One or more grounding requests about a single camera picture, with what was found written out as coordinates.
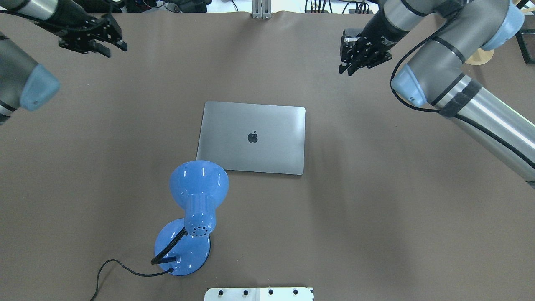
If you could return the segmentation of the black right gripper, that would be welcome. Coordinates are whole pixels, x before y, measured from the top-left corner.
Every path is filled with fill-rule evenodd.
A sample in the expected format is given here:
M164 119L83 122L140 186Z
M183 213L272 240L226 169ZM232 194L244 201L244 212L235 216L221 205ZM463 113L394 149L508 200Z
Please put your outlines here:
M367 38L362 36L361 28L346 28L340 41L339 73L348 76L357 70L376 67L392 59L389 50L379 50Z

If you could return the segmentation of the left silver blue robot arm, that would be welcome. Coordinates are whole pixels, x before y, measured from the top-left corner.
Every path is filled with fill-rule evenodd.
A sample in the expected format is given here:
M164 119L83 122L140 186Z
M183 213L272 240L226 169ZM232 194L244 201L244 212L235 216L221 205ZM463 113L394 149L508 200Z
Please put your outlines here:
M21 17L57 36L59 47L79 54L111 57L107 43L127 51L122 29L112 16L118 0L107 0L107 12L90 15L74 0L2 0L1 13ZM0 122L20 108L38 110L59 91L59 80L41 63L1 34Z

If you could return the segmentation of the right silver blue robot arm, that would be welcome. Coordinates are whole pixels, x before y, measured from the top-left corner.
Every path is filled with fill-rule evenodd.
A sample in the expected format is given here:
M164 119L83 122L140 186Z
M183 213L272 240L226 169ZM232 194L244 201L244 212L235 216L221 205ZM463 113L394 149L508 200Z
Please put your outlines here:
M339 72L349 76L392 58L390 50L425 17L445 23L395 66L390 89L407 107L436 113L493 153L534 186L534 124L462 71L477 50L495 50L522 27L511 0L384 0L363 28L347 28Z

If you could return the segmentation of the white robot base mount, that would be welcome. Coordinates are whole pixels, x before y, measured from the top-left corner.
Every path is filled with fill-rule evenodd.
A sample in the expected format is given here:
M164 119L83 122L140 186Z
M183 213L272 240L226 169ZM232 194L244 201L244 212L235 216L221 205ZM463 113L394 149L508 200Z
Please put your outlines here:
M210 288L205 301L314 301L313 288L305 286Z

